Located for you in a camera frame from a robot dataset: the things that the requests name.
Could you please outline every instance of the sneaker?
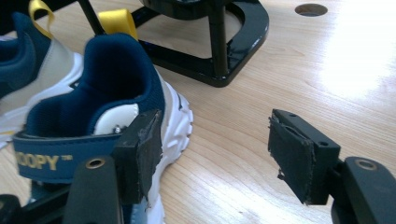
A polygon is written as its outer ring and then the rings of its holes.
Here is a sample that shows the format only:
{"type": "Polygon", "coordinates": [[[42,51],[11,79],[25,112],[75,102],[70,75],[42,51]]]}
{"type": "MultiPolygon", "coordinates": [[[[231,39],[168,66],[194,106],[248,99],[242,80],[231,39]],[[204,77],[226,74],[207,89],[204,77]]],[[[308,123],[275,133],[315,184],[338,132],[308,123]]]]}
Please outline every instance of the sneaker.
{"type": "Polygon", "coordinates": [[[13,137],[20,174],[35,183],[70,184],[79,163],[110,155],[134,118],[153,109],[162,111],[163,156],[148,201],[124,206],[123,214],[125,223],[163,223],[160,178],[189,143],[192,112],[129,35],[99,35],[89,41],[78,86],[31,110],[25,129],[13,137]]]}
{"type": "Polygon", "coordinates": [[[33,105],[70,92],[82,73],[81,55],[40,33],[24,14],[13,20],[18,38],[0,41],[0,148],[33,105]]]}

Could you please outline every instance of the blue velcro strap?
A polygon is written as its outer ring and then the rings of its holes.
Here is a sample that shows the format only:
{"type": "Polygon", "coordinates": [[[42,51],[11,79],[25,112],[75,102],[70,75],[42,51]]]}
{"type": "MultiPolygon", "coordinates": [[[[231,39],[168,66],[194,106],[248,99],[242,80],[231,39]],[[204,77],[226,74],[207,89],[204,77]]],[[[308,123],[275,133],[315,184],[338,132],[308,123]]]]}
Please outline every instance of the blue velcro strap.
{"type": "Polygon", "coordinates": [[[13,136],[20,175],[46,183],[71,183],[76,167],[87,159],[109,155],[120,134],[41,138],[24,132],[13,136]]]}

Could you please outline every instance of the white shoe sole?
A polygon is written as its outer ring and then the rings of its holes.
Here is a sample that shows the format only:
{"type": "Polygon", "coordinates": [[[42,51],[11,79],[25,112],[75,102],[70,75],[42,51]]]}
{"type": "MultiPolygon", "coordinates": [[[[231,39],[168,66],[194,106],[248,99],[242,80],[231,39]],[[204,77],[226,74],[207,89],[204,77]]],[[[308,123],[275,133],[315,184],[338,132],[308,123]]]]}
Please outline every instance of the white shoe sole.
{"type": "Polygon", "coordinates": [[[189,108],[189,102],[184,96],[178,94],[169,84],[165,83],[172,97],[172,108],[169,108],[170,116],[163,135],[163,157],[157,165],[152,177],[151,189],[148,192],[148,224],[164,223],[165,213],[160,195],[160,181],[164,169],[170,163],[175,162],[186,149],[190,142],[192,132],[193,115],[189,108]]]}
{"type": "MultiPolygon", "coordinates": [[[[36,105],[41,100],[49,98],[51,96],[60,95],[72,91],[73,88],[71,88],[70,85],[72,85],[81,77],[82,69],[82,56],[74,53],[74,66],[73,69],[67,74],[67,76],[62,78],[55,85],[50,86],[37,94],[34,94],[27,101],[26,105],[8,111],[7,113],[0,116],[0,148],[4,147],[7,142],[11,140],[12,134],[22,128],[26,121],[27,114],[34,105],[36,105]]],[[[23,89],[15,91],[11,94],[17,95],[19,91],[33,92],[33,90],[37,90],[38,88],[40,88],[39,80],[34,81],[23,89]]]]}

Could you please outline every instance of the wood grain surface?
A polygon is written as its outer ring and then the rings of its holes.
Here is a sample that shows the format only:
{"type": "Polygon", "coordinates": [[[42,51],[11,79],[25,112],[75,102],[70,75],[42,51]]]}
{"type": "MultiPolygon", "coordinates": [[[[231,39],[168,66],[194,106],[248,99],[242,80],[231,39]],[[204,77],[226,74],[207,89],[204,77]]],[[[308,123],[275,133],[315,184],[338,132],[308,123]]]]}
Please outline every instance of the wood grain surface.
{"type": "MultiPolygon", "coordinates": [[[[137,0],[91,0],[98,11],[141,7],[137,0]]],[[[332,223],[330,208],[300,204],[277,179],[267,151],[273,108],[310,122],[342,146],[341,159],[379,161],[396,175],[396,9],[391,1],[312,1],[328,9],[297,14],[303,0],[262,0],[267,40],[236,79],[214,88],[157,67],[186,96],[193,132],[180,159],[163,173],[166,223],[332,223]]],[[[79,4],[55,12],[52,33],[83,53],[90,28],[79,4]]],[[[227,14],[227,36],[240,27],[227,14]]],[[[160,16],[138,29],[141,39],[210,56],[207,18],[160,16]]],[[[0,193],[26,202],[29,181],[17,175],[12,145],[0,150],[0,193]]]]}

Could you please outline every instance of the yellow strap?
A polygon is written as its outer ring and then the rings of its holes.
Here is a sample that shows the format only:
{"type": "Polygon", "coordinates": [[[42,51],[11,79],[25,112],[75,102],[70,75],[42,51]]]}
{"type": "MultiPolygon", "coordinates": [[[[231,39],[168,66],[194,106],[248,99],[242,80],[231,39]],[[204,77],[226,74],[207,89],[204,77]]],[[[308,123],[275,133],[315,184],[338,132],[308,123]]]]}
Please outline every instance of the yellow strap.
{"type": "Polygon", "coordinates": [[[50,25],[52,24],[52,22],[53,22],[55,17],[53,15],[53,12],[47,6],[47,4],[45,4],[41,0],[31,0],[30,4],[29,4],[29,15],[30,15],[30,19],[32,20],[33,25],[35,26],[35,28],[37,28],[37,30],[40,31],[41,34],[47,36],[48,38],[52,38],[52,33],[50,32],[50,25]],[[42,28],[40,25],[38,25],[37,22],[35,22],[35,13],[38,10],[45,10],[45,11],[47,11],[47,13],[49,15],[49,19],[48,19],[48,23],[47,23],[47,30],[48,31],[45,30],[44,28],[42,28]]]}
{"type": "Polygon", "coordinates": [[[128,9],[118,9],[112,11],[99,12],[98,18],[108,35],[115,33],[125,33],[137,40],[137,31],[134,26],[134,19],[128,9]]]}

